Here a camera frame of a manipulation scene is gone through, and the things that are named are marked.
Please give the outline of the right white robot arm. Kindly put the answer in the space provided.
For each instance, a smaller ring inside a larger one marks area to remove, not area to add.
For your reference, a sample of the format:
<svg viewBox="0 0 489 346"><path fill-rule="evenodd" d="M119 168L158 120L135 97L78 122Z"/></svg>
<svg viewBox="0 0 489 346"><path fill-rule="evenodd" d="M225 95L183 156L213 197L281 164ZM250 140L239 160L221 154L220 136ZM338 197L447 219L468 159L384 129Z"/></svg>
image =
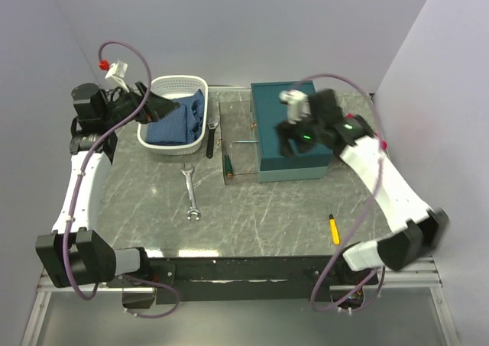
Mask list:
<svg viewBox="0 0 489 346"><path fill-rule="evenodd" d="M432 209L411 189L387 157L383 140L360 115L345 115L335 93L312 95L298 90L279 94L287 119L275 127L279 153L292 158L321 144L332 150L368 188L387 220L390 234L359 242L342 252L335 277L353 283L362 270L387 267L400 271L438 246L449 218Z"/></svg>

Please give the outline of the green handled screwdriver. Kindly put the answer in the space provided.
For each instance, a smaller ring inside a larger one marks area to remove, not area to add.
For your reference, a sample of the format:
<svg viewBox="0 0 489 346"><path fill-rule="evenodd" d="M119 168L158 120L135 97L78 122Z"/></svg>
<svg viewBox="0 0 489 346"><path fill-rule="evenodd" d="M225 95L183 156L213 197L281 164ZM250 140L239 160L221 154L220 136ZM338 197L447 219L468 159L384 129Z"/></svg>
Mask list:
<svg viewBox="0 0 489 346"><path fill-rule="evenodd" d="M227 150L227 144L225 141L222 142L222 152L224 159L224 171L226 176L233 176L233 167L230 155Z"/></svg>

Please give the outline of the black adjustable wrench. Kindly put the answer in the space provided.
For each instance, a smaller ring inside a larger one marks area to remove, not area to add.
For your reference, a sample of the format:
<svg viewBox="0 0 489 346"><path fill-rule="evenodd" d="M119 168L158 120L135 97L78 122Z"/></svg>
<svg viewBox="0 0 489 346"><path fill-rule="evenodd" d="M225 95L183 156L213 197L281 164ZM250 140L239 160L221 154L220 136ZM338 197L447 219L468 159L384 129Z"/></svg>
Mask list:
<svg viewBox="0 0 489 346"><path fill-rule="evenodd" d="M206 158L213 158L214 144L215 144L215 130L219 125L219 117L216 117L207 123L209 129L209 136L206 145Z"/></svg>

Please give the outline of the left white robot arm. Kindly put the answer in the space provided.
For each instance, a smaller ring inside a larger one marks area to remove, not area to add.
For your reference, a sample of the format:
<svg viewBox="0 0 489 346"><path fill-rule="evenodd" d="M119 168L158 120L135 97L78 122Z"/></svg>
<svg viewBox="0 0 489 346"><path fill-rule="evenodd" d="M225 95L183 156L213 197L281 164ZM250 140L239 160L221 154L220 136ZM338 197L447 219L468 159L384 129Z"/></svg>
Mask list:
<svg viewBox="0 0 489 346"><path fill-rule="evenodd" d="M37 255L56 288L107 283L121 275L134 286L143 286L152 276L145 249L116 250L96 229L118 142L112 128L124 120L159 121L179 104L154 94L142 82L111 90L84 83L71 96L76 117L70 126L70 181L51 233L36 240Z"/></svg>

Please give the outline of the teal storage box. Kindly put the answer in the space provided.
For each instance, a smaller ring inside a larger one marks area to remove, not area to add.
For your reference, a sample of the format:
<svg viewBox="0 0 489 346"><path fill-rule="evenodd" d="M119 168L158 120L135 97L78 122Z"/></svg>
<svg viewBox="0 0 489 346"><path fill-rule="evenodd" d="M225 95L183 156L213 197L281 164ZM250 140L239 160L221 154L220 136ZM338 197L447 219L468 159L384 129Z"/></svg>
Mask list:
<svg viewBox="0 0 489 346"><path fill-rule="evenodd" d="M292 82L253 83L248 96L219 103L221 139L226 142L233 176L224 175L226 185L272 183L321 179L333 155L330 149L316 145L293 158L279 155L275 125L287 119L287 107L280 104L280 92L291 89ZM256 140L257 144L232 144L232 141Z"/></svg>

